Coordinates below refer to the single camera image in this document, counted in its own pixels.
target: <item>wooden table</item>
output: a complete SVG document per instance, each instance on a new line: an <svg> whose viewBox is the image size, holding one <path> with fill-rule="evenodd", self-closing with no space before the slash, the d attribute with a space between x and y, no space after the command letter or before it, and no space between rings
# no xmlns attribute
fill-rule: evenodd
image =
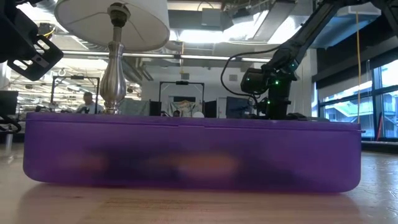
<svg viewBox="0 0 398 224"><path fill-rule="evenodd" d="M337 195L63 187L27 178L19 157L0 163L9 223L398 223L398 156L364 153L360 185Z"/></svg>

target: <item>lamp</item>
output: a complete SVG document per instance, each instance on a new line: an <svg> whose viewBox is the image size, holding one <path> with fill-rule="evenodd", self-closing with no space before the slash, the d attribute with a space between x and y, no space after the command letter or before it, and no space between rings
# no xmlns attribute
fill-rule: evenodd
<svg viewBox="0 0 398 224"><path fill-rule="evenodd" d="M163 47L170 36L167 0L59 0L55 17L69 33L108 46L109 63L99 92L107 114L126 96L121 57Z"/></svg>

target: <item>lamp shade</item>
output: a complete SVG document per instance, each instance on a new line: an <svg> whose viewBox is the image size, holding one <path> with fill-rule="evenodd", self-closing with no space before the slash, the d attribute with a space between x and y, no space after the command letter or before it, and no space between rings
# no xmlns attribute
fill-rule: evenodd
<svg viewBox="0 0 398 224"><path fill-rule="evenodd" d="M69 33L106 47L113 37L107 10L116 2L124 4L131 13L121 38L126 51L155 50L167 43L167 0L58 0L55 17Z"/></svg>

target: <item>purple plastic bin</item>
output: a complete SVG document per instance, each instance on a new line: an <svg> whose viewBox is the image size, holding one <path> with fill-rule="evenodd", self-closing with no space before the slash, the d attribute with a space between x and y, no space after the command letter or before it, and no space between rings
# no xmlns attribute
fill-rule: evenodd
<svg viewBox="0 0 398 224"><path fill-rule="evenodd" d="M358 124L29 113L24 171L41 182L345 192L361 177Z"/></svg>

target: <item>table surface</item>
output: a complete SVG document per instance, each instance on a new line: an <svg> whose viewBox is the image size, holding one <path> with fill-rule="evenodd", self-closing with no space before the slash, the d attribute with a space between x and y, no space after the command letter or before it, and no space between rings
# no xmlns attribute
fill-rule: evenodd
<svg viewBox="0 0 398 224"><path fill-rule="evenodd" d="M398 223L398 156L363 153L360 185L344 194L105 189L41 184L17 158L0 162L0 223Z"/></svg>

